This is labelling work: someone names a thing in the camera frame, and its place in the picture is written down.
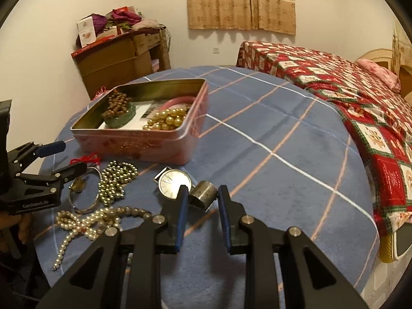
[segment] pink pillow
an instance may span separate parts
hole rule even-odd
[[[366,72],[369,72],[378,77],[390,90],[399,94],[400,80],[396,74],[389,71],[387,68],[379,66],[377,63],[368,59],[358,59],[356,64]]]

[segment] beige curtain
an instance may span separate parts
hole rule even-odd
[[[395,18],[393,31],[392,51],[392,70],[397,76],[401,66],[412,69],[412,44],[397,18]]]
[[[296,35],[295,0],[251,0],[252,28]]]
[[[187,0],[190,29],[296,33],[295,0]]]

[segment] blue tablecloth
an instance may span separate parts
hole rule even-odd
[[[270,227],[302,228],[362,291],[379,239],[363,163],[334,107],[285,80],[236,67],[175,69],[136,82],[194,77],[209,82],[210,109],[195,154],[181,169],[194,183],[226,184],[248,214]],[[63,128],[57,139],[66,141],[66,151],[46,158],[42,172],[83,155],[70,127],[85,110]],[[104,159],[102,167],[110,160]],[[144,173],[125,187],[126,198],[115,206],[159,212],[163,198],[152,178],[164,166],[132,163]],[[90,175],[79,207],[89,205],[96,192],[97,179]],[[67,235],[52,224],[57,211],[70,209],[67,194],[65,187],[59,208],[36,213],[36,251],[51,286],[91,243],[83,236],[73,240],[61,268],[52,271],[57,247]],[[190,234],[181,253],[161,258],[161,293],[170,309],[243,306],[245,257],[226,253],[216,208],[208,218],[191,209],[186,226]],[[124,219],[122,227],[140,223]]]

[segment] silver bead necklace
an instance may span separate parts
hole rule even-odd
[[[145,220],[151,218],[152,214],[147,210],[131,207],[102,208],[96,210],[94,213],[90,214],[90,216],[79,220],[79,218],[72,212],[58,212],[56,214],[57,225],[70,232],[59,247],[57,259],[53,264],[53,270],[56,271],[60,268],[67,246],[77,235],[84,235],[88,239],[94,241],[103,234],[107,228],[116,227],[120,229],[120,221],[124,216],[141,217]],[[97,223],[97,229],[93,228],[95,223]]]
[[[117,199],[124,199],[124,184],[131,182],[139,172],[129,163],[118,164],[111,161],[102,171],[102,179],[98,184],[98,197],[105,206],[112,205]]]

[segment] blue gripper pad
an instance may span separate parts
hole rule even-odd
[[[218,190],[219,214],[220,222],[222,223],[223,238],[225,240],[226,249],[230,252],[231,249],[231,233],[230,221],[228,215],[228,206],[230,205],[230,195],[227,187],[222,185]]]
[[[180,208],[177,210],[178,214],[176,215],[175,250],[176,252],[180,252],[180,248],[183,244],[183,237],[185,235],[187,211],[189,208],[189,190],[185,185],[180,186],[176,202],[180,205]]]
[[[66,143],[62,140],[59,140],[58,142],[39,146],[35,150],[35,153],[37,157],[44,158],[44,157],[48,157],[51,155],[55,155],[56,153],[63,152],[65,149],[66,149]]]

